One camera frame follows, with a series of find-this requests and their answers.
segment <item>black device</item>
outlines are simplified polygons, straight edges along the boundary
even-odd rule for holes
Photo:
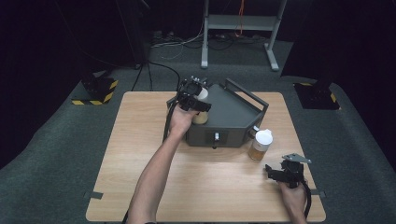
[[[207,112],[212,107],[212,104],[208,104],[197,99],[203,88],[206,86],[206,78],[200,79],[198,77],[191,77],[188,81],[184,79],[177,91],[176,100],[180,104],[180,108],[188,111],[193,109],[199,112]]]
[[[297,188],[299,183],[304,185],[307,198],[304,214],[305,217],[307,217],[311,207],[311,189],[308,187],[304,179],[304,165],[302,162],[312,163],[312,161],[296,153],[283,156],[282,158],[285,159],[280,163],[283,171],[273,170],[271,166],[267,164],[265,164],[264,169],[268,174],[268,178],[288,183],[289,188],[291,189]]]
[[[260,127],[268,104],[229,78],[209,85],[207,102],[212,104],[204,124],[192,124],[186,132],[191,147],[241,147]]]

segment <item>wooden table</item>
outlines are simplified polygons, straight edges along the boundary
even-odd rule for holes
[[[289,216],[277,183],[266,178],[264,164],[280,169],[282,155],[304,155],[283,96],[254,92],[269,104],[261,129],[273,132],[274,142],[262,161],[248,156],[251,142],[240,148],[189,147],[184,141],[174,157],[157,214],[161,222],[278,222]],[[121,221],[136,182],[163,140],[166,101],[174,92],[126,92],[120,104],[106,155],[86,218]],[[309,167],[304,176],[315,189]],[[318,195],[312,196],[308,221],[323,221],[326,214]]]

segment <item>shelf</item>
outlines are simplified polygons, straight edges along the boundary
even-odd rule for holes
[[[273,31],[276,17],[244,16],[242,20],[243,30]],[[239,16],[235,15],[209,15],[208,29],[241,29]]]

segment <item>power cord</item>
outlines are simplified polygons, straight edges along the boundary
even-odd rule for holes
[[[208,47],[209,47],[210,49],[213,49],[213,50],[225,50],[225,49],[230,48],[230,47],[233,45],[233,43],[234,43],[233,38],[232,38],[231,36],[229,36],[229,35],[222,35],[222,36],[224,36],[224,38],[221,38],[221,41],[219,41],[219,40],[217,39],[218,42],[225,43],[225,42],[228,42],[229,40],[231,40],[231,43],[229,43],[229,45],[227,45],[226,47],[221,48],[221,49],[213,48],[213,47],[210,46],[210,45],[208,45]]]
[[[305,180],[301,181],[301,183],[303,184],[303,186],[305,188],[305,193],[306,193],[306,206],[305,206],[304,215],[305,215],[305,218],[307,218],[309,210],[311,209],[312,193],[311,193],[311,189],[308,187]]]
[[[160,64],[160,63],[153,63],[153,62],[151,62],[151,61],[148,61],[147,63],[144,63],[144,64],[142,64],[142,65],[140,66],[139,73],[137,74],[136,80],[134,81],[134,85],[132,86],[131,91],[134,91],[134,87],[136,86],[136,83],[137,83],[137,81],[139,80],[140,75],[141,75],[142,70],[143,70],[143,67],[144,67],[145,65],[148,67],[149,89],[150,89],[151,91],[153,91],[153,88],[152,88],[151,71],[150,71],[150,68],[149,68],[149,65],[150,65],[150,64],[154,64],[154,65],[157,65],[157,66],[160,66],[160,67],[164,67],[164,68],[167,68],[167,69],[171,70],[172,72],[174,72],[174,73],[177,75],[177,86],[176,86],[176,91],[178,91],[178,86],[180,85],[180,74],[179,74],[175,69],[173,69],[173,68],[171,68],[171,67],[169,67],[169,66],[166,66],[166,65]]]
[[[163,142],[165,141],[165,139],[168,137],[168,134],[169,134],[169,127],[171,125],[171,119],[172,119],[173,113],[175,111],[175,107],[177,106],[178,93],[179,93],[179,91],[177,90],[177,94],[176,94],[175,98],[172,100],[172,102],[169,105],[168,114],[166,115],[165,126],[163,128]]]

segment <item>hand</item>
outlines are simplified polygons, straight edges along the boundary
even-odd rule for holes
[[[170,134],[176,134],[179,137],[183,136],[190,128],[192,118],[196,114],[198,114],[198,112],[195,110],[185,111],[182,110],[179,105],[176,105],[169,126]]]
[[[295,189],[290,189],[286,183],[277,182],[282,191],[283,204],[288,210],[291,221],[296,223],[306,223],[304,207],[306,202],[305,188],[299,183]]]

